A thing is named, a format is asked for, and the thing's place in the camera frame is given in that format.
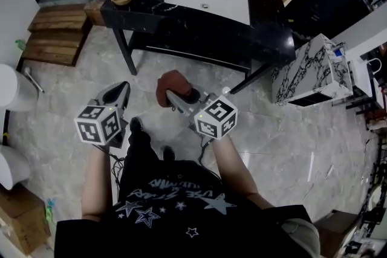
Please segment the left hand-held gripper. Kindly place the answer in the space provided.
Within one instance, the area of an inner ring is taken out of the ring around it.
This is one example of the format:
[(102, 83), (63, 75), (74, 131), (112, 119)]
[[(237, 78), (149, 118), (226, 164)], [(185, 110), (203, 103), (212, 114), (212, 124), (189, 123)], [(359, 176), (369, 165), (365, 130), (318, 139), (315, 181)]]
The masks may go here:
[(113, 84), (99, 92), (83, 106), (74, 118), (81, 142), (100, 147), (121, 147), (128, 124), (123, 112), (131, 93), (126, 81)]

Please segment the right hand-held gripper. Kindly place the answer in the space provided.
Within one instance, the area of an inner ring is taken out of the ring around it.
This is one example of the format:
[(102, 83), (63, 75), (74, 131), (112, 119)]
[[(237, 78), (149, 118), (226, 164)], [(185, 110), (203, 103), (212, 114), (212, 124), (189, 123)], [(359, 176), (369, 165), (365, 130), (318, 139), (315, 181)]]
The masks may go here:
[(194, 88), (184, 96), (167, 90), (166, 96), (174, 108), (189, 114), (190, 128), (198, 135), (220, 140), (237, 125), (238, 109), (223, 95)]

